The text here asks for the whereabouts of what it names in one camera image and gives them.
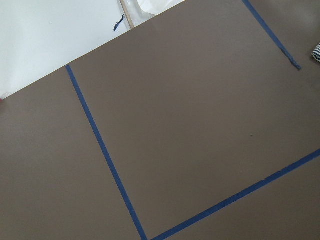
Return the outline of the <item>clear plastic bag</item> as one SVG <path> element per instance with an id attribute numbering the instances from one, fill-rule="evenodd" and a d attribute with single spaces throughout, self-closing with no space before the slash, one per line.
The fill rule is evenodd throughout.
<path id="1" fill-rule="evenodd" d="M 125 0 L 134 28 L 177 6 L 184 0 Z"/>

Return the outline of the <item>navy white striped polo shirt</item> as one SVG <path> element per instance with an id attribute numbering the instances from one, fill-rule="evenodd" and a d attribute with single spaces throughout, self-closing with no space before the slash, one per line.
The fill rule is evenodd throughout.
<path id="1" fill-rule="evenodd" d="M 320 62 L 320 43 L 314 48 L 311 55 L 316 61 Z"/>

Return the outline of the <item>thin wooden stick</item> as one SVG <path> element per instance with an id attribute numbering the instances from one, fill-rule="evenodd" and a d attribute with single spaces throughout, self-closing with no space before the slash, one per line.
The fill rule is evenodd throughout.
<path id="1" fill-rule="evenodd" d="M 125 0 L 119 0 L 120 4 L 121 4 L 121 7 L 123 8 L 123 12 L 124 12 L 124 15 L 128 21 L 128 25 L 129 25 L 129 28 L 132 30 L 135 26 L 134 26 L 134 23 L 133 23 L 133 20 L 131 18 L 131 15 L 130 15 L 130 12 L 129 12 L 129 9 L 126 5 L 126 1 Z"/>

